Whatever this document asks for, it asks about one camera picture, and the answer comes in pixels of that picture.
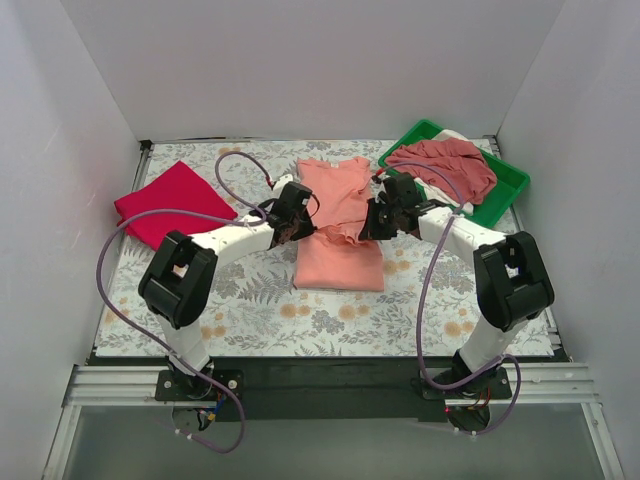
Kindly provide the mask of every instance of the gray wall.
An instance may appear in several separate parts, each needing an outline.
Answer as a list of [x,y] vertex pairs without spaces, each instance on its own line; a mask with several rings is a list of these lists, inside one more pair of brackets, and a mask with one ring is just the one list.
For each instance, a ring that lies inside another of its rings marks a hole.
[[628,478],[640,478],[640,4],[568,0],[499,133],[531,173],[518,202],[589,362]]
[[139,156],[59,0],[0,0],[0,478],[40,478]]
[[139,139],[496,133],[564,0],[62,0]]

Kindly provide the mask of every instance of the pink cloth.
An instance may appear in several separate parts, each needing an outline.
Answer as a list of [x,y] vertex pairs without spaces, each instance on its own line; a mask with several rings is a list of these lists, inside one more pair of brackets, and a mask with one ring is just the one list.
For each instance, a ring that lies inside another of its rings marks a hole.
[[[178,208],[228,220],[238,216],[206,180],[183,162],[177,162],[149,185],[116,200],[114,204],[122,220],[156,208]],[[160,214],[136,220],[125,230],[129,235],[157,250],[162,239],[172,230],[190,235],[208,232],[222,225],[186,215]]]
[[[367,215],[369,160],[356,157],[332,167],[328,162],[298,160],[302,184],[313,190],[320,209],[318,230],[298,242],[294,285],[299,288],[384,290],[382,252],[377,242],[358,240]],[[309,210],[315,209],[313,201]]]
[[[460,190],[464,197],[462,203],[480,205],[498,183],[496,174],[489,168],[480,150],[473,143],[457,138],[442,142],[422,140],[413,145],[403,145],[386,159],[387,165],[401,162],[423,163],[441,170]],[[435,173],[414,166],[398,167],[396,170],[408,172],[458,201],[453,189]]]

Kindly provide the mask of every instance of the floral pattern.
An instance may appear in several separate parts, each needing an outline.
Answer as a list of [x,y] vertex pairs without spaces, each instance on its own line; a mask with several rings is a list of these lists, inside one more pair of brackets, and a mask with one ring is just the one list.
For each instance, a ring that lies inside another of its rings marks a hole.
[[[490,149],[488,140],[475,141]],[[297,175],[299,158],[338,162],[355,156],[377,159],[392,141],[245,141],[235,143],[158,144],[149,160],[145,184],[178,160],[205,178],[241,214],[247,209],[225,195],[214,175],[216,158],[230,150],[254,155],[277,178]],[[264,177],[241,157],[228,157],[221,174],[234,193],[256,202],[269,190]],[[511,211],[496,229],[516,230]],[[209,302],[202,314],[202,334],[213,356],[409,356],[415,355],[415,322],[421,282],[434,245],[399,234],[382,243],[385,291],[297,290],[292,283],[297,245],[288,243],[251,255],[216,271]],[[131,318],[161,335],[137,287],[153,251],[139,241],[124,240],[111,282],[111,298]],[[443,252],[436,265],[423,314],[426,355],[452,355],[469,337],[478,316],[473,272]],[[550,355],[544,315],[527,323],[510,351]],[[98,356],[160,356],[159,346],[105,310],[96,338]]]

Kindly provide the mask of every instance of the green plastic bin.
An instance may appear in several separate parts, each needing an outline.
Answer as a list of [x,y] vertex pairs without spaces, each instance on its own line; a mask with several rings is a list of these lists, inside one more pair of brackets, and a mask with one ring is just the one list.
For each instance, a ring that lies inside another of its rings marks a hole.
[[[411,130],[409,130],[400,140],[398,140],[393,147],[385,152],[378,164],[381,167],[386,167],[385,159],[401,145],[411,145],[419,142],[420,140],[431,140],[438,133],[444,130],[442,127],[430,122],[429,120],[420,120]],[[531,178],[511,165],[503,162],[499,158],[480,150],[482,156],[489,164],[489,168],[494,171],[496,177],[498,177],[498,184],[489,192],[487,198],[484,199],[482,205],[475,205],[473,209],[473,215],[467,215],[469,220],[482,225],[483,227],[491,228],[507,208],[513,203],[520,192],[529,184]],[[395,175],[396,172],[393,169],[387,170],[391,175]],[[418,190],[422,194],[423,198],[426,198],[424,189],[418,185]]]

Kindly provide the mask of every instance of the white wall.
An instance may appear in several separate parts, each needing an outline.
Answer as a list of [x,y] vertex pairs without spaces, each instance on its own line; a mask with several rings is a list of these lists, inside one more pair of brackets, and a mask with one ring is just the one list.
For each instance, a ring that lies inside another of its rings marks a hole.
[[518,203],[591,366],[627,478],[640,478],[640,4],[568,0],[499,133],[531,173]]
[[59,0],[0,0],[0,478],[40,478],[137,145]]
[[138,139],[496,133],[564,0],[62,0]]

